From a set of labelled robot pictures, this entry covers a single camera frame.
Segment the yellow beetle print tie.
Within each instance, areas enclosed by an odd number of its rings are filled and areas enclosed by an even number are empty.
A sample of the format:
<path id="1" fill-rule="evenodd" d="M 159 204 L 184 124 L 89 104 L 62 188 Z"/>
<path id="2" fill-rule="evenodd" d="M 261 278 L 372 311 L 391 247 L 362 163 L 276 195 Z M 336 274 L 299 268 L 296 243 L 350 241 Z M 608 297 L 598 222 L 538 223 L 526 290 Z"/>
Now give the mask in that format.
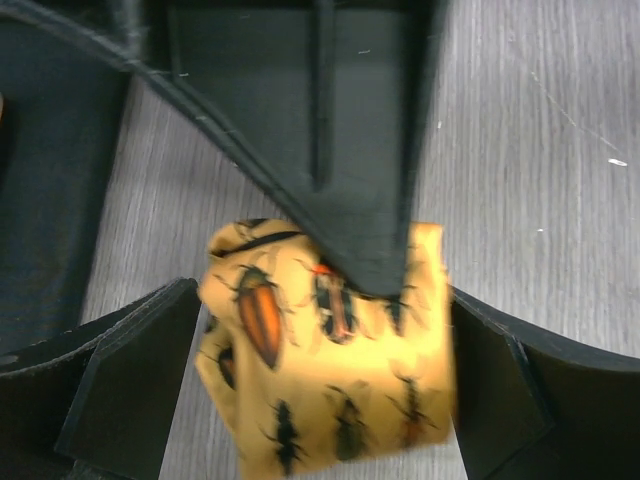
<path id="1" fill-rule="evenodd" d="M 442 229 L 415 223 L 401 293 L 358 292 L 296 225 L 218 230 L 195 356 L 246 479 L 282 479 L 446 441 L 455 381 Z"/>

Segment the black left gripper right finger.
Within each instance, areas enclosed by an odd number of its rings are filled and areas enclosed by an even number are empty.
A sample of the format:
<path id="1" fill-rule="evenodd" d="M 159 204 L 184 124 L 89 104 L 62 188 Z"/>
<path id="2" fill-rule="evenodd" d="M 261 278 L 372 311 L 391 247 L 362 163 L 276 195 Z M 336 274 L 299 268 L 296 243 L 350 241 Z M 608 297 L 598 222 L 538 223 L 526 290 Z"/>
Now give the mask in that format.
<path id="1" fill-rule="evenodd" d="M 639 361 L 456 290 L 456 437 L 470 479 L 636 479 Z"/>

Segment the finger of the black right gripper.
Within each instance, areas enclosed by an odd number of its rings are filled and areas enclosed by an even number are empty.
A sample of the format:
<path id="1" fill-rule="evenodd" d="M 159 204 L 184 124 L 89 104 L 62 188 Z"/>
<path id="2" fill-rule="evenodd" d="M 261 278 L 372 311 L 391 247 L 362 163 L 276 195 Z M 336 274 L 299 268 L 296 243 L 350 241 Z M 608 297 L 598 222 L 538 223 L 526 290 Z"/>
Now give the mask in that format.
<path id="1" fill-rule="evenodd" d="M 396 295 L 446 1 L 5 1 L 133 72 L 359 292 Z"/>
<path id="2" fill-rule="evenodd" d="M 44 31 L 1 22 L 1 346 L 74 328 L 130 78 Z"/>

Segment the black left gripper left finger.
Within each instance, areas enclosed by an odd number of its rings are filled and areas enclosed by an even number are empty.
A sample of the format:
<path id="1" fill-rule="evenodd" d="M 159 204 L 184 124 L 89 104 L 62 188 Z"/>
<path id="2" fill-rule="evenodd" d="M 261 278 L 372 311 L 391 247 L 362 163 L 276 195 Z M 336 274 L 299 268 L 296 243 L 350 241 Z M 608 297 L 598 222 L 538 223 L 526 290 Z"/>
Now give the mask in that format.
<path id="1" fill-rule="evenodd" d="M 158 478 L 198 314 L 179 278 L 2 354 L 2 478 Z"/>

